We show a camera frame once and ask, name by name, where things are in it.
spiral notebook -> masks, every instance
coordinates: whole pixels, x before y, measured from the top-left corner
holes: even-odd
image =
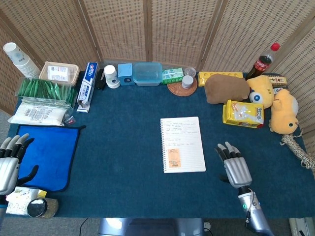
[[[162,118],[164,173],[206,171],[199,118]]]

red bottle cap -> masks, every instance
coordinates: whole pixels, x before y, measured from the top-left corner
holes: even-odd
[[[280,48],[280,44],[279,43],[274,43],[273,45],[271,45],[270,49],[272,51],[277,51]]]

blue table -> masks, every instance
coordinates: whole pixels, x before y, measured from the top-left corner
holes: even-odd
[[[164,174],[159,120],[191,116],[199,117],[206,171]],[[268,125],[223,124],[222,105],[208,104],[203,87],[190,97],[174,96],[167,86],[106,87],[94,91],[90,112],[75,118],[86,129],[68,188],[50,194],[60,202],[59,217],[244,218],[237,190],[219,180],[225,171],[214,147],[224,141],[244,155],[267,218],[315,215],[314,177],[279,145],[281,135]],[[269,119],[267,109],[265,124]]]

plush toy eye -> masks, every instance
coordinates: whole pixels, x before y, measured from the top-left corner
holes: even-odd
[[[262,96],[259,92],[251,92],[250,93],[250,100],[252,103],[259,103],[262,104]]]

floor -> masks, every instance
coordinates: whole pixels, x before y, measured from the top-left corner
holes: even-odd
[[[9,129],[9,115],[0,111],[0,144],[6,138]],[[78,236],[84,218],[53,218],[50,220],[7,217],[3,222],[0,236]],[[211,224],[213,236],[253,236],[254,233],[244,228],[244,219],[207,219]],[[275,235],[291,236],[287,219],[270,220]],[[96,236],[99,219],[89,218],[82,226],[81,236]],[[161,235],[156,231],[147,230],[137,236]]]

